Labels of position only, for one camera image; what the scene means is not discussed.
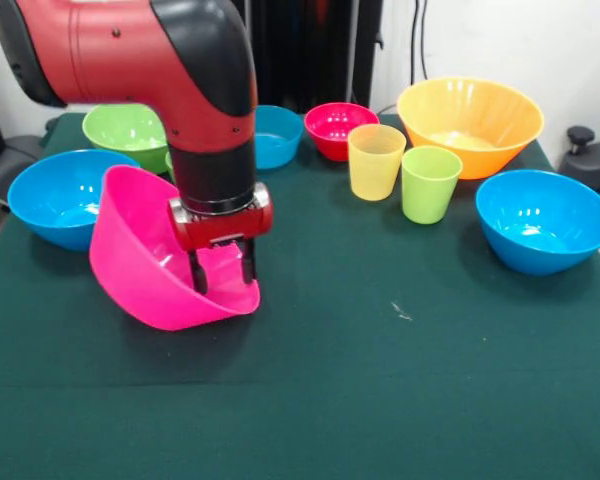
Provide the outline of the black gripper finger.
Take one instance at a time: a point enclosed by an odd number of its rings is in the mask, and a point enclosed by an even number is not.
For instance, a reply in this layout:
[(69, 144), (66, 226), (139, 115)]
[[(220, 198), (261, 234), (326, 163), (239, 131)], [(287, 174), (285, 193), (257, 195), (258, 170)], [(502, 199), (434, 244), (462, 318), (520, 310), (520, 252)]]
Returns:
[(191, 267), (191, 275), (194, 289), (200, 294), (208, 292), (208, 282), (205, 270), (200, 263), (198, 252), (192, 250), (188, 252), (189, 263)]
[(256, 264), (255, 264), (255, 240), (246, 238), (240, 241), (242, 251), (241, 265), (242, 276), (245, 284), (251, 284), (257, 279)]

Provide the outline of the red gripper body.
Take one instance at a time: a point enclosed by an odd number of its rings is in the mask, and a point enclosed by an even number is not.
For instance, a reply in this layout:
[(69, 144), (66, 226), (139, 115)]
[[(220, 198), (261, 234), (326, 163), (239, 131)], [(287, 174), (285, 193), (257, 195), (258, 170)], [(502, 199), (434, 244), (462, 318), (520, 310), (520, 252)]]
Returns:
[(168, 218), (183, 250), (212, 248), (266, 234), (272, 228), (273, 216), (272, 198), (263, 182), (255, 183), (253, 199), (246, 208), (222, 215), (191, 213), (179, 197), (168, 201)]

